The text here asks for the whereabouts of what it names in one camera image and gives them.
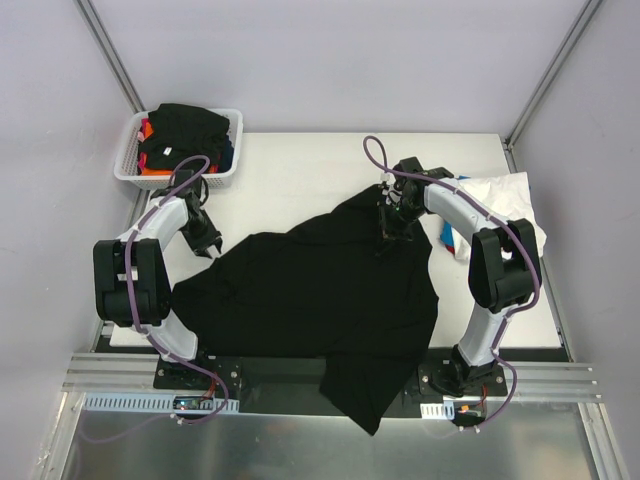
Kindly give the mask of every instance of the black shirt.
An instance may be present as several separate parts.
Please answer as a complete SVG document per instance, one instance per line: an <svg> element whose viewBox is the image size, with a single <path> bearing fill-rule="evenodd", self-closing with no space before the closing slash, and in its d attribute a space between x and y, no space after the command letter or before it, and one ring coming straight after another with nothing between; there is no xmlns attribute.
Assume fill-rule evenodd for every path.
<svg viewBox="0 0 640 480"><path fill-rule="evenodd" d="M173 170L192 155L206 155L211 165L220 163L229 119L205 108L163 103L149 113L153 133L138 146L147 154L145 166L154 170ZM194 160L192 169L200 169L204 160Z"/></svg>
<svg viewBox="0 0 640 480"><path fill-rule="evenodd" d="M286 234L251 235L172 297L216 355L324 356L321 393L372 435L415 373L438 311L419 222L412 242L375 255L380 198L372 186Z"/></svg>

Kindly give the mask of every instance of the white tabletop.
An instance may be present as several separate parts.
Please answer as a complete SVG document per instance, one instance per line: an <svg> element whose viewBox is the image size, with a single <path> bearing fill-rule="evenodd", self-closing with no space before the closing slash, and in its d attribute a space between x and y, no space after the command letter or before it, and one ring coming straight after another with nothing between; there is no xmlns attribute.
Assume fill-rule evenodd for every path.
<svg viewBox="0 0 640 480"><path fill-rule="evenodd" d="M378 183L380 171L362 150L364 136L361 133L245 134L232 186L212 190L206 204L209 216L222 232L223 252L252 233L286 232ZM385 144L391 167L403 158L416 156L424 168L443 166L455 175L489 177L509 173L497 135L384 133L378 137ZM456 261L440 242L441 218L424 215L421 223L433 244L429 273L440 297L438 321L430 346L451 347L464 334L474 304L467 286L468 263ZM180 234L168 245L164 258L172 286L211 264L211 260L195 257ZM145 344L143 337L129 329L115 327L111 337L113 346ZM559 346L543 289L535 308L514 317L502 347Z"/></svg>

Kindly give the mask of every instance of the white laundry basket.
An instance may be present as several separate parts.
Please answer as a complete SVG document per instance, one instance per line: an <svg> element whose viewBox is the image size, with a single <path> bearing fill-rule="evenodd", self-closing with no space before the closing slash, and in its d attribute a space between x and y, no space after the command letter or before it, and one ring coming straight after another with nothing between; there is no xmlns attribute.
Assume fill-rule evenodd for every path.
<svg viewBox="0 0 640 480"><path fill-rule="evenodd" d="M238 110L229 108L210 108L208 110L229 119L228 133L229 140L233 145L233 159L228 172L206 173L202 175L202 178L212 188L224 188L231 185L233 174L238 168L240 147L242 146L242 114ZM131 182L143 190L156 190L166 188L169 185L169 175L138 175L138 131L142 125L142 119L148 117L149 112L140 112L135 114L127 124L120 139L113 173L118 180Z"/></svg>

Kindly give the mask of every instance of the folded clothes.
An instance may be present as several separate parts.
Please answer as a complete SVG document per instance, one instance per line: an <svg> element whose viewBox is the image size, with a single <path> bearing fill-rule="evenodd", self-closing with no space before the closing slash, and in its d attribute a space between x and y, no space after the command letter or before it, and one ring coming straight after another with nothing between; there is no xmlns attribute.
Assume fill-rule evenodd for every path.
<svg viewBox="0 0 640 480"><path fill-rule="evenodd" d="M143 172L171 172L193 155L206 155L212 165L220 164L229 130L228 118L205 108L163 103L149 112L148 122L153 125L152 132L138 146L138 152L146 155L141 165ZM194 161L193 168L200 168L198 163L201 166L204 161Z"/></svg>
<svg viewBox="0 0 640 480"><path fill-rule="evenodd" d="M142 126L140 127L140 131L138 132L138 140L144 142L153 133L153 127L151 126L151 122L149 121L148 118L143 118L141 123L142 123ZM147 154L141 153L138 158L138 169L139 169L138 173L140 173L141 175L144 175L146 164L147 164Z"/></svg>
<svg viewBox="0 0 640 480"><path fill-rule="evenodd" d="M227 138L224 140L224 150L222 151L222 155L220 156L220 168L218 169L219 173L228 172L231 169L231 164L233 163L233 144L231 143L231 139L227 135Z"/></svg>
<svg viewBox="0 0 640 480"><path fill-rule="evenodd" d="M511 220L525 218L533 224L538 244L538 256L542 257L547 235L536 224L536 218L529 195L529 178L526 172L512 173L500 177L461 177L460 186L464 191L484 203L492 212ZM445 223L440 240L457 260L469 261L471 246L451 225Z"/></svg>

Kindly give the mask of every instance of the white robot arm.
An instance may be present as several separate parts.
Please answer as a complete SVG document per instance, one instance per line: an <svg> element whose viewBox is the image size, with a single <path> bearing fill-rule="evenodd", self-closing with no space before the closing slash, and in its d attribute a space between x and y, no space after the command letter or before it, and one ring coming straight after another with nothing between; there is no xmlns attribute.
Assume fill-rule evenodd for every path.
<svg viewBox="0 0 640 480"><path fill-rule="evenodd" d="M176 183L181 184L191 175L193 172L188 170L178 172ZM212 246L220 251L220 232L201 208L202 185L202 182L196 182L164 202L162 199L170 189L158 192L141 217L145 218L155 210L148 220L137 221L117 239L100 241L93 249L98 315L120 327L133 328L125 281L124 250L132 232L138 232L132 246L130 273L135 281L140 322L164 350L184 360L196 357L198 338L171 310L171 287L162 252L178 231L182 232L196 255L210 257L208 249Z"/></svg>
<svg viewBox="0 0 640 480"><path fill-rule="evenodd" d="M448 367L429 375L429 385L434 390L459 397L467 387L481 384L497 368L495 355L506 329L507 313L528 301L534 291L534 280L521 252L503 229L456 194L459 183L450 172L444 168L424 171L415 157L401 160L393 170L435 178L453 189L398 175L393 187L384 191L386 199L379 207L383 240L380 252L393 248L397 241L410 241L411 224L424 213L442 217L472 248L469 288L476 304L469 325L453 347ZM507 224L518 237L540 278L531 223L492 216Z"/></svg>

